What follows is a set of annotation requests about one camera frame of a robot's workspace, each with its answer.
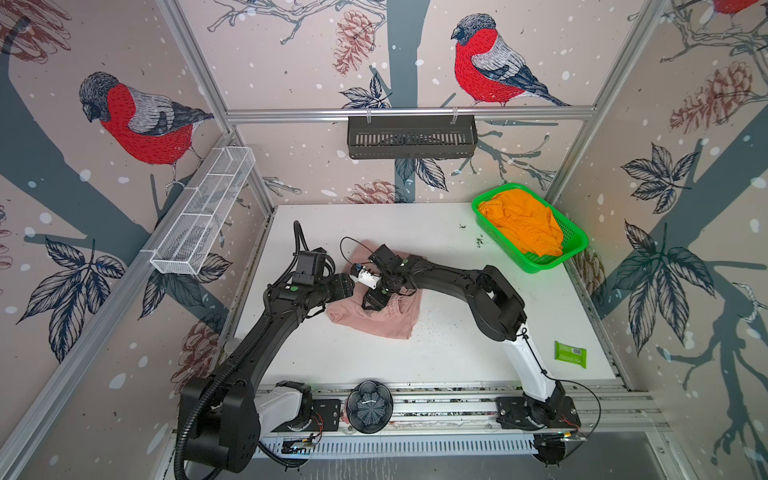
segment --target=red bird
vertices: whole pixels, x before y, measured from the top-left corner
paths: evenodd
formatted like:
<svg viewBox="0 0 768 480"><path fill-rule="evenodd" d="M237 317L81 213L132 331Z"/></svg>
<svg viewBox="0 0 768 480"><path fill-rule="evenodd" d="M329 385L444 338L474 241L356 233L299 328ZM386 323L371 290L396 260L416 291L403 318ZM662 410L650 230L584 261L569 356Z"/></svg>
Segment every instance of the red bird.
<svg viewBox="0 0 768 480"><path fill-rule="evenodd" d="M197 127L214 117L164 95L145 94L103 71L83 81L80 102L88 121L98 118L135 159L173 166L174 179L165 186L166 193L173 185L184 185L176 180L176 161L192 148Z"/></svg>
<svg viewBox="0 0 768 480"><path fill-rule="evenodd" d="M728 28L725 33L728 33L731 30L734 30L736 28L739 28L741 25L734 25L733 24L733 16L742 10L744 10L746 7L750 7L752 5L755 5L759 0L711 0L713 11L714 13L721 13L723 15L729 15L730 16L730 28ZM697 4L699 2L702 2L702 0L691 0L688 3L682 4L678 9L684 10L687 7L690 7L691 5ZM714 15L709 17L707 21L704 23L704 25L701 27L701 29L706 30L707 24L712 20Z"/></svg>
<svg viewBox="0 0 768 480"><path fill-rule="evenodd" d="M504 43L490 15L475 13L458 23L451 35L456 42L456 81L475 99L506 105L512 98L539 97L555 105L568 104L549 94L525 64L525 59Z"/></svg>

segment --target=white table surface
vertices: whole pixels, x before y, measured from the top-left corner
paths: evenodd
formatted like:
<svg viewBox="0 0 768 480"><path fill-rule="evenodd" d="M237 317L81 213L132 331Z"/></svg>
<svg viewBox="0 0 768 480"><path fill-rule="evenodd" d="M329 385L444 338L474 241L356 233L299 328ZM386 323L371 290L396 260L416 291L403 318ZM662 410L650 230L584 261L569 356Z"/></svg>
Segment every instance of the white table surface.
<svg viewBox="0 0 768 480"><path fill-rule="evenodd" d="M528 329L552 376L606 380L615 375L594 334L568 273L560 265L531 275L523 272L475 222L469 204L283 205L276 216L237 326L242 339L263 312L264 288L288 266L293 221L301 222L310 249L323 247L340 271L344 236L386 243L432 262L462 269L495 265L520 293ZM356 244L345 240L346 253ZM588 367L554 360L554 342L584 348ZM462 300L425 290L419 321L408 340L385 339L331 323L325 313L305 320L291 334L263 377L263 386L281 380L357 384L364 379L413 386L471 386L508 382L518 376L502 349L480 333Z"/></svg>

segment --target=green snack package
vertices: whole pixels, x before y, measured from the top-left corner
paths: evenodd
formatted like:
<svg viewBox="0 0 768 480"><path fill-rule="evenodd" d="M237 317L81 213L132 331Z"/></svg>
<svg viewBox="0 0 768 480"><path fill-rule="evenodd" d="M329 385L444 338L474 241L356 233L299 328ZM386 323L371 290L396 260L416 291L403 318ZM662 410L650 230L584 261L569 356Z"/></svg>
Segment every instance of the green snack package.
<svg viewBox="0 0 768 480"><path fill-rule="evenodd" d="M554 359L563 362L575 363L581 365L581 368L587 368L587 350L579 349L575 346L565 345L564 343L554 343Z"/></svg>

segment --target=black metal basket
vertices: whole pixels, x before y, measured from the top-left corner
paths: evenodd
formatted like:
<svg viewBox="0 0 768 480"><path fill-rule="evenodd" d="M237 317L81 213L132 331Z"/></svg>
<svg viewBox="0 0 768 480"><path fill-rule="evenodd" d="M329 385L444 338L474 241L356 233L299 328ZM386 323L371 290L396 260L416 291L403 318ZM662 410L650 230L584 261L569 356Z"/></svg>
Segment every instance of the black metal basket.
<svg viewBox="0 0 768 480"><path fill-rule="evenodd" d="M474 115L350 117L349 157L467 158L475 154L478 131Z"/></svg>

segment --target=pink garment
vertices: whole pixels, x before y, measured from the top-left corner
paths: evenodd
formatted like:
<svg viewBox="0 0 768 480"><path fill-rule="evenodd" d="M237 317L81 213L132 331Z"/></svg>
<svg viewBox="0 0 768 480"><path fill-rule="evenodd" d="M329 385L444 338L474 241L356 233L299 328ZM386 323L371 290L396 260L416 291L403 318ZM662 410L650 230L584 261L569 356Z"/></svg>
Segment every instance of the pink garment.
<svg viewBox="0 0 768 480"><path fill-rule="evenodd" d="M368 241L363 243L371 250L376 251L378 248L377 245ZM398 251L394 251L394 253L401 258L408 256L407 253ZM364 263L369 261L368 255L370 254L365 247L358 245L352 255L348 255L347 258L354 263ZM347 264L342 271L349 272L351 266ZM374 273L379 272L372 263L365 265L365 267ZM362 298L367 292L367 286L362 283L355 283L355 293L350 298L329 304L326 313L331 322L351 326L355 330L389 339L407 340L410 338L413 326L419 320L422 291L417 290L412 296L392 295L380 312L363 309Z"/></svg>

